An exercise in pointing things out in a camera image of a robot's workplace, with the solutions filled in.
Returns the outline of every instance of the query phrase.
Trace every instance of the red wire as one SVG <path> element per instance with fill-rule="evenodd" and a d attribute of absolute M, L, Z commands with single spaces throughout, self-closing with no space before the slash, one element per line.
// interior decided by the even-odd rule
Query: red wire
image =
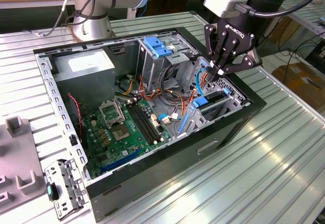
<path fill-rule="evenodd" d="M 81 135 L 81 113 L 80 113 L 80 108 L 79 108 L 79 105 L 78 105 L 78 102 L 77 100 L 70 94 L 68 94 L 68 97 L 70 97 L 76 104 L 76 107 L 77 107 L 77 110 L 78 110 L 78 116 L 79 116 L 79 128 L 80 128 L 80 135 Z"/>

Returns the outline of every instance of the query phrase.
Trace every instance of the metal bracket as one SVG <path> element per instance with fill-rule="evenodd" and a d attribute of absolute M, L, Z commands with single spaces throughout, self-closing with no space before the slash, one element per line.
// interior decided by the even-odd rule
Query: metal bracket
<path fill-rule="evenodd" d="M 86 190 L 73 159 L 55 161 L 45 169 L 45 173 L 48 180 L 48 195 L 52 194 L 49 186 L 54 187 L 58 194 L 56 200 L 51 198 L 50 200 L 54 201 L 54 209 L 59 220 L 83 208 Z"/>

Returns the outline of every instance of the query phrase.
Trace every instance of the metal panel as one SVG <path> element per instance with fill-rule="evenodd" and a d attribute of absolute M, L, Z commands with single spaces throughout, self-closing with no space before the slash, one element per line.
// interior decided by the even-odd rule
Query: metal panel
<path fill-rule="evenodd" d="M 203 25 L 201 18 L 189 13 L 112 22 L 117 35 L 186 26 L 204 43 Z M 72 36 L 64 36 L 66 42 L 73 42 Z M 29 34 L 7 34 L 0 35 L 0 44 L 8 37 L 35 39 Z M 0 115 L 12 112 L 30 120 L 42 169 L 70 157 L 48 97 L 39 88 L 39 70 L 24 71 L 24 64 L 34 61 L 31 50 L 55 45 L 51 39 L 39 39 L 39 46 L 28 48 L 17 41 L 13 53 L 0 52 L 0 71 L 2 66 L 19 65 L 12 73 L 0 75 Z M 16 56 L 21 50 L 27 55 Z M 262 68 L 238 75 L 268 103 L 264 110 L 231 144 L 101 223 L 312 223 L 325 206 L 325 120 Z M 26 91 L 32 91 L 30 97 Z M 58 223 L 46 195 L 0 216 L 0 222 L 6 220 Z M 89 202 L 63 223 L 94 223 Z"/>
<path fill-rule="evenodd" d="M 288 9 L 302 1 L 303 0 L 287 0 L 282 4 L 281 8 Z M 325 4 L 308 4 L 304 8 L 288 16 L 317 35 L 325 32 L 325 25 L 319 22 L 320 17 L 325 17 Z"/>

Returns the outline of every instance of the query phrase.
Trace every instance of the cable connector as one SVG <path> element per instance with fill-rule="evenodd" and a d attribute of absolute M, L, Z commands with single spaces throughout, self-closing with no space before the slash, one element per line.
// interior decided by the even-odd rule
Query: cable connector
<path fill-rule="evenodd" d="M 41 32 L 36 32 L 36 31 L 30 31 L 33 35 L 37 36 L 37 37 L 44 37 L 45 34 L 41 33 Z"/>

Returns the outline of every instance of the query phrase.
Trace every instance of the green motherboard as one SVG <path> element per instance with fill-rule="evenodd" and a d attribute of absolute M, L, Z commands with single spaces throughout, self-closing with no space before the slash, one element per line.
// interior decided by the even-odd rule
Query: green motherboard
<path fill-rule="evenodd" d="M 147 115 L 147 121 L 141 118 L 141 124 L 137 115 L 128 109 L 127 105 L 119 106 L 124 122 L 115 123 L 110 127 L 107 127 L 107 121 L 119 116 L 112 106 L 103 110 L 105 118 L 100 109 L 82 117 L 87 134 L 87 147 L 84 147 L 88 158 L 87 169 L 92 179 L 172 140 L 164 125 L 152 125 L 155 133 L 159 135 L 159 140 L 148 142 L 147 135 L 142 133 L 142 124 L 152 124 L 150 116 L 158 116 L 145 100 L 138 101 L 136 106 Z"/>

